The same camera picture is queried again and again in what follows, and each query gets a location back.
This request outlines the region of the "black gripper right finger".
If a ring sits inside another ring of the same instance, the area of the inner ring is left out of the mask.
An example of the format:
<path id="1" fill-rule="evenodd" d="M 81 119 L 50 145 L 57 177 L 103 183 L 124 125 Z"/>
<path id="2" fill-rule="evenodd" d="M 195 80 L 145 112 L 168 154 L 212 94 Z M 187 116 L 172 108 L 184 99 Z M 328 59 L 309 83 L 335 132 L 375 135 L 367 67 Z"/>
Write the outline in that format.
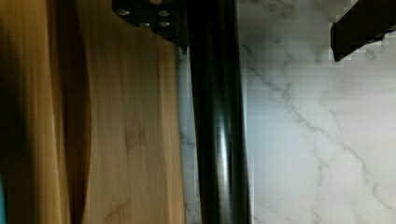
<path id="1" fill-rule="evenodd" d="M 358 0 L 331 28 L 331 48 L 339 62 L 395 31 L 396 0 Z"/>

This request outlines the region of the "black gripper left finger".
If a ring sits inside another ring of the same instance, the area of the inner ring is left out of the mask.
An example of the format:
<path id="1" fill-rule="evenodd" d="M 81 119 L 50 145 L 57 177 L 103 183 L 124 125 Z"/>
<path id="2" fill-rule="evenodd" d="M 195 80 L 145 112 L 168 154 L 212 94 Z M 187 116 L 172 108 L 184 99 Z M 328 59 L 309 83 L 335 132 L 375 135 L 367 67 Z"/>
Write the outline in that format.
<path id="1" fill-rule="evenodd" d="M 150 31 L 181 48 L 189 46 L 187 0 L 112 0 L 113 11 L 133 26 Z"/>

